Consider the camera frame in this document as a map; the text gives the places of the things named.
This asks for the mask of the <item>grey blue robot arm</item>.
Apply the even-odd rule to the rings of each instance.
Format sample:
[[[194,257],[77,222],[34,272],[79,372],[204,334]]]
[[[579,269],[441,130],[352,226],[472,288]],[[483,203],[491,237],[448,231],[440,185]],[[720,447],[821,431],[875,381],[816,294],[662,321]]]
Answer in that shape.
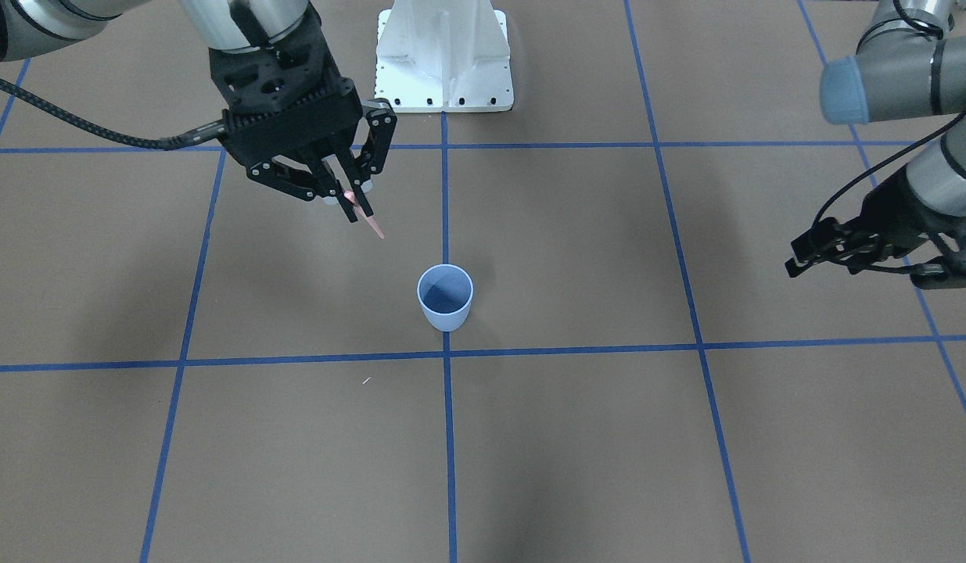
[[[935,259],[894,274],[923,291],[966,288],[966,36],[949,35],[954,5],[881,1],[855,54],[824,67],[820,104],[830,124],[951,121],[908,147],[912,160],[865,196],[853,220],[820,210],[792,242],[791,278],[821,263],[885,271],[887,260],[932,242]]]

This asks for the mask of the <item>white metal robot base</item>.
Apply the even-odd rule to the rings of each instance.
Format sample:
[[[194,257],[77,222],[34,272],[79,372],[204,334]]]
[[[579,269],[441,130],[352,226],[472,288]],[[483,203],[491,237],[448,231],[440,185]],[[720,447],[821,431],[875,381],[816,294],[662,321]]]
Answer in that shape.
[[[397,112],[514,107],[508,18],[490,1],[396,1],[376,32],[373,93]]]

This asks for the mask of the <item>second grey blue robot arm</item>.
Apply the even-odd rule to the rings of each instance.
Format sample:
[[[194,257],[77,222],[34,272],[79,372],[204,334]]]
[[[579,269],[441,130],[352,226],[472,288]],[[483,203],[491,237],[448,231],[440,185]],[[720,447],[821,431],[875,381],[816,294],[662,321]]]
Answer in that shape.
[[[339,71],[310,1],[0,1],[0,62],[90,41],[135,53],[150,38],[196,44],[225,103],[221,117],[168,138],[137,138],[92,121],[0,77],[0,90],[71,126],[136,149],[174,151],[217,142],[253,182],[304,202],[342,207],[375,224],[367,194],[385,167],[397,117],[363,100]]]

